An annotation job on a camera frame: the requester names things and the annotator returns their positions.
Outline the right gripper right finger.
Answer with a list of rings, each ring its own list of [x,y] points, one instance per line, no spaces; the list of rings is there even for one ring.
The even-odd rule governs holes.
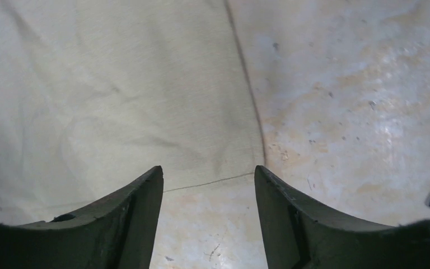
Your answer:
[[[430,268],[430,220],[388,226],[360,219],[261,165],[254,183],[269,268]]]

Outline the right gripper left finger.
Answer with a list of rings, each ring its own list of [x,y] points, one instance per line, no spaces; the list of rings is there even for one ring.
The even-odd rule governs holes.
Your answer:
[[[52,221],[0,223],[0,268],[149,268],[162,195],[155,166]]]

